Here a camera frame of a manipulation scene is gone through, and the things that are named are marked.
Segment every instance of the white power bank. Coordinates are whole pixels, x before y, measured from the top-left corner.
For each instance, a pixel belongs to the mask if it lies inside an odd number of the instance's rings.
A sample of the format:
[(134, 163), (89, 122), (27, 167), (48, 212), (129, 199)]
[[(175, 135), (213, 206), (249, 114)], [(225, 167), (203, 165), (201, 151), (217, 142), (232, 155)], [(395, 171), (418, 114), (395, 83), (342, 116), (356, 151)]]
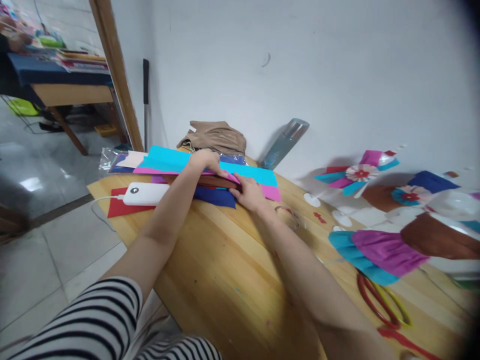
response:
[(132, 182), (126, 190), (125, 205), (156, 206), (169, 189), (168, 184)]

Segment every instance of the desk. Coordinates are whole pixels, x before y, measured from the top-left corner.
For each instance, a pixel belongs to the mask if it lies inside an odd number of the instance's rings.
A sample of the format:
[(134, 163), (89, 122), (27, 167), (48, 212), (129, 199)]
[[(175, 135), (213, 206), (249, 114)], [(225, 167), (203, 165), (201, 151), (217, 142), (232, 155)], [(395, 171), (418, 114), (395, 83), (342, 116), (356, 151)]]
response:
[[(336, 225), (331, 215), (334, 209), (325, 203), (312, 207), (304, 201), (301, 188), (276, 177), (282, 204), (291, 208), (303, 224), (296, 232), (298, 236), (324, 263), (340, 258), (328, 240)], [(113, 175), (88, 189), (97, 199), (131, 182), (150, 181), (146, 175)], [(108, 212), (108, 200), (99, 205)], [(152, 212), (115, 217), (110, 222), (129, 247)], [(314, 212), (327, 224), (320, 223)], [(194, 200), (154, 289), (183, 331), (209, 339), (224, 359), (325, 359), (317, 335), (285, 290), (278, 260), (266, 249), (262, 233), (241, 205), (235, 210)], [(354, 268), (338, 263), (328, 269), (373, 325), (382, 325), (362, 300)], [(474, 301), (444, 274), (433, 267), (426, 269), (458, 302)], [(413, 328), (400, 332), (441, 359), (453, 359), (465, 343), (462, 334), (469, 316), (420, 271), (410, 273), (391, 288), (414, 323)], [(400, 356), (404, 348), (393, 340), (385, 341)]]
[(45, 57), (41, 55), (42, 53), (54, 56), (55, 50), (44, 49), (29, 55), (9, 53), (8, 57), (15, 68), (20, 85), (34, 102), (43, 104), (51, 111), (78, 151), (84, 156), (88, 155), (87, 149), (57, 111), (57, 106), (108, 103), (113, 126), (120, 140), (124, 142), (125, 137), (110, 89), (112, 83), (110, 75), (68, 72), (53, 61), (41, 60)]

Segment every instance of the striped shirt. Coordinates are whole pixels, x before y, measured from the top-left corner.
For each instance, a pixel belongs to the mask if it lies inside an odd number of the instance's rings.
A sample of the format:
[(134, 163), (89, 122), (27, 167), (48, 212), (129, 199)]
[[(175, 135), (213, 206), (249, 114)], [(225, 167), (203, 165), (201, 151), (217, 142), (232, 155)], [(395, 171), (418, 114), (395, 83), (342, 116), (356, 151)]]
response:
[[(120, 360), (131, 345), (142, 308), (142, 291), (126, 277), (111, 277), (83, 291), (10, 359)], [(135, 360), (221, 360), (206, 339), (175, 337), (148, 344)]]

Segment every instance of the hand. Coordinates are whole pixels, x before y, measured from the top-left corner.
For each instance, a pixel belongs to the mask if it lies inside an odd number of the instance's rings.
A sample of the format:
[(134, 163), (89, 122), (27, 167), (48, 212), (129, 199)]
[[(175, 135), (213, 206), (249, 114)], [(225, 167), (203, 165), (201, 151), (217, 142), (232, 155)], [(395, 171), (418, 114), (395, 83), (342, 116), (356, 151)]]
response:
[(265, 199), (262, 187), (255, 181), (255, 179), (252, 177), (241, 176), (237, 173), (234, 175), (238, 181), (240, 181), (242, 192), (232, 188), (229, 191), (240, 204), (253, 213), (272, 210), (269, 202)]
[(220, 155), (209, 149), (202, 149), (190, 156), (189, 163), (203, 169), (208, 168), (219, 177), (226, 178), (228, 173), (220, 168)]

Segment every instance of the thermos bottle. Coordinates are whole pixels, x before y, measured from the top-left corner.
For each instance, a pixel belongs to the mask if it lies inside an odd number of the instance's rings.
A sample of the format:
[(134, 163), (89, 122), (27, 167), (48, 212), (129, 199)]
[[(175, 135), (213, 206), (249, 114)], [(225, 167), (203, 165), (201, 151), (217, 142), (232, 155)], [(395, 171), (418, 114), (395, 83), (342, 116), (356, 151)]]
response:
[(271, 146), (265, 158), (261, 161), (260, 167), (273, 170), (289, 153), (300, 138), (307, 132), (310, 124), (306, 121), (293, 118), (286, 125), (278, 138)]

